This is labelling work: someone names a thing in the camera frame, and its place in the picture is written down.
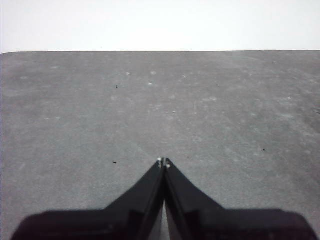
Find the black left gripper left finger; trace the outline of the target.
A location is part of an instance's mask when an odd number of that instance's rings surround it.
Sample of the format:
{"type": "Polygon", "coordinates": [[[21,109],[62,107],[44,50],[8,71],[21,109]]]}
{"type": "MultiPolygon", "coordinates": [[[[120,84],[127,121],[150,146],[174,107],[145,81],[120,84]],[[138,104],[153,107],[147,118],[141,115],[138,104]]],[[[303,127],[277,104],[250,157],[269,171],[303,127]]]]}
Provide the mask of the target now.
{"type": "Polygon", "coordinates": [[[146,240],[161,211],[164,159],[103,209],[45,211],[26,217],[14,240],[146,240]]]}

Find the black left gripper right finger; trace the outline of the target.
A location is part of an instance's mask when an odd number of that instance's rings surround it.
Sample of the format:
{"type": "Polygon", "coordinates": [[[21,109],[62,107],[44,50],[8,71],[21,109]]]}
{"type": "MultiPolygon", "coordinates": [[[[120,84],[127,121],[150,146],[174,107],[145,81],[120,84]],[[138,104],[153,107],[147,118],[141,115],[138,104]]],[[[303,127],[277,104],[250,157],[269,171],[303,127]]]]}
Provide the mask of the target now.
{"type": "Polygon", "coordinates": [[[166,158],[165,206],[173,240],[316,240],[308,221],[281,209],[227,209],[166,158]]]}

